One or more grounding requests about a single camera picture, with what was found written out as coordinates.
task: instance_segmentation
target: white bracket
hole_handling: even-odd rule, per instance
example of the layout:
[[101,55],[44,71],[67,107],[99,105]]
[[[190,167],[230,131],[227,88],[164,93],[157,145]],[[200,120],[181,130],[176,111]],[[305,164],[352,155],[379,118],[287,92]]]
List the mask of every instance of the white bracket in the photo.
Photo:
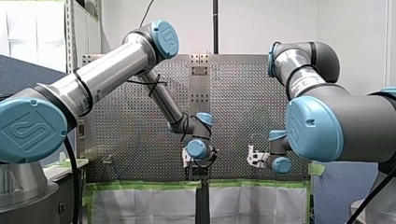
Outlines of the white bracket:
[[259,150],[254,150],[253,145],[248,146],[247,162],[250,166],[257,168],[267,168],[266,161],[270,153],[260,152]]

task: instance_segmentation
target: black band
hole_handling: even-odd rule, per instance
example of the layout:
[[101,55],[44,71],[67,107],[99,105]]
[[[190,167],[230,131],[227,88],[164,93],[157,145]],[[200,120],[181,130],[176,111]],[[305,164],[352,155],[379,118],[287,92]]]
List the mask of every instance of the black band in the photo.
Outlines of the black band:
[[378,164],[378,171],[382,172],[386,175],[389,175],[390,171],[392,171],[394,167],[394,163],[379,163]]
[[275,155],[275,156],[287,156],[287,153],[274,153],[274,152],[270,152],[270,155]]
[[[393,95],[392,93],[385,92],[385,91],[377,91],[377,92],[373,92],[369,95],[382,96],[384,99],[389,101],[389,103],[393,106],[393,108],[396,111],[396,96]],[[381,171],[382,173],[388,174],[392,170],[394,163],[396,163],[396,152],[393,154],[393,156],[389,160],[387,160],[383,163],[379,163],[378,170]]]
[[69,123],[69,128],[70,130],[73,130],[74,128],[77,127],[77,121],[73,114],[70,112],[70,110],[64,105],[64,103],[58,99],[51,91],[47,90],[46,88],[40,86],[40,85],[35,85],[32,90],[37,91],[41,95],[47,98],[51,103],[56,105],[62,113],[64,113],[64,116],[67,119],[67,122]]
[[143,38],[145,38],[149,42],[149,44],[154,49],[155,61],[158,63],[160,61],[160,55],[159,55],[159,51],[158,51],[157,46],[155,45],[154,41],[152,41],[152,39],[148,35],[146,35],[143,32],[140,32],[138,30],[137,31],[132,31],[131,33],[135,33],[135,34],[141,35],[141,36],[143,36]]
[[344,88],[341,87],[341,86],[338,86],[338,85],[333,84],[333,83],[327,83],[327,82],[326,82],[326,83],[319,83],[319,84],[310,86],[310,87],[306,88],[305,90],[300,91],[300,93],[299,93],[297,96],[304,95],[304,94],[306,94],[307,92],[312,91],[314,88],[323,87],[323,86],[334,86],[334,87],[338,87],[338,88],[341,88],[341,89],[344,90]]
[[93,97],[92,97],[90,88],[88,88],[87,84],[81,79],[81,77],[77,73],[77,68],[73,69],[73,74],[76,76],[79,83],[81,83],[82,87],[84,87],[84,89],[85,89],[85,92],[87,92],[87,94],[88,94],[88,110],[85,111],[85,113],[83,113],[82,115],[80,115],[80,117],[84,117],[87,114],[89,114],[93,109]]
[[311,64],[317,65],[317,46],[314,42],[309,42],[311,46]]
[[290,90],[289,90],[289,84],[290,84],[290,82],[291,82],[291,78],[292,78],[292,77],[294,76],[294,74],[296,74],[298,71],[300,71],[300,70],[303,69],[303,68],[307,68],[307,67],[312,68],[312,69],[314,69],[317,73],[319,73],[319,70],[318,70],[314,65],[312,65],[312,64],[304,64],[304,65],[301,65],[300,67],[294,68],[294,69],[291,71],[290,75],[288,76],[288,80],[286,80],[286,85],[285,85],[286,95],[288,96],[288,100],[289,100],[289,101],[291,100],[291,97],[290,97]]
[[178,121],[173,122],[173,123],[169,122],[169,124],[170,124],[170,125],[178,124],[178,123],[180,123],[180,122],[183,120],[183,118],[184,118],[184,114],[181,115],[181,118],[180,118]]
[[192,138],[201,138],[201,139],[205,139],[205,140],[207,140],[207,141],[210,141],[210,138],[202,137],[202,136],[197,136],[197,135],[193,135]]

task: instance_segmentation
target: metal stand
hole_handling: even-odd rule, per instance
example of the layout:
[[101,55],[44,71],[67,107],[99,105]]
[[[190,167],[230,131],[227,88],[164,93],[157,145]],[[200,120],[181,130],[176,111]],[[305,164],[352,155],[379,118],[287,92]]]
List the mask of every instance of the metal stand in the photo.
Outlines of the metal stand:
[[201,187],[195,192],[195,224],[210,224],[209,167],[197,167],[192,164],[189,166],[188,179],[201,181]]

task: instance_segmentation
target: perforated metal panel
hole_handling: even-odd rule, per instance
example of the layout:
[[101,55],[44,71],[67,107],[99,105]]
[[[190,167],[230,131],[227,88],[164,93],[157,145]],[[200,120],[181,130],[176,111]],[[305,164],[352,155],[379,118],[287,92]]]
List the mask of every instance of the perforated metal panel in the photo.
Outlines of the perforated metal panel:
[[[292,153],[293,168],[287,175],[248,165],[250,137],[257,149],[268,150],[269,131],[284,128],[284,88],[264,74],[266,59],[208,56],[210,88],[202,88],[200,94],[209,96],[215,118],[212,145],[220,150],[211,178],[303,180],[307,176],[306,163]],[[192,112],[191,100],[196,101],[192,99],[196,90],[190,92],[195,65],[190,55],[178,55],[156,67],[184,112]],[[85,126],[87,157],[92,161],[87,173],[90,182],[184,180],[181,149],[186,142],[180,143],[181,135],[169,133],[163,114],[143,86],[125,83],[111,92],[94,107]]]
[[211,113],[215,118],[212,143],[220,150],[212,178],[302,180],[306,162],[289,153],[292,169],[279,175],[247,163],[248,144],[269,150],[271,130],[285,129],[288,103],[284,87],[265,74],[266,56],[210,55]]

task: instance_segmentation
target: blue joint cap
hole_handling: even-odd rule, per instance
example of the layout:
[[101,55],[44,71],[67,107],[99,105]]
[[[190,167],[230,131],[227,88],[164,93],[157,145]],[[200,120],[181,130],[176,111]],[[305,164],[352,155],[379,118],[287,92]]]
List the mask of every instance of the blue joint cap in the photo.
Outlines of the blue joint cap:
[[36,98],[0,102],[0,161],[39,161],[56,151],[66,135],[66,118],[52,103]]
[[386,87],[386,88],[382,89],[381,91],[388,92],[391,94],[396,94],[396,87]]
[[171,59],[177,55],[178,37],[176,30],[169,22],[152,22],[151,33],[155,46],[165,59]]
[[211,114],[208,113],[197,113],[195,115],[200,121],[202,121],[203,123],[209,125],[209,126],[213,126],[213,117]]
[[290,171],[290,168],[291,162],[286,157],[278,157],[272,163],[272,169],[277,173],[285,174]]
[[270,47],[270,51],[268,52],[268,71],[267,71],[268,77],[275,77],[273,60],[274,60],[274,54],[276,51],[276,47],[278,45],[279,45],[279,43],[274,43]]
[[337,117],[315,97],[301,96],[289,102],[286,130],[293,151],[312,161],[336,161],[344,149]]
[[270,132],[270,141],[275,141],[279,138],[283,138],[287,135],[286,130],[272,130]]
[[192,139],[187,144],[187,153],[196,160],[203,160],[206,156],[206,145],[200,139]]

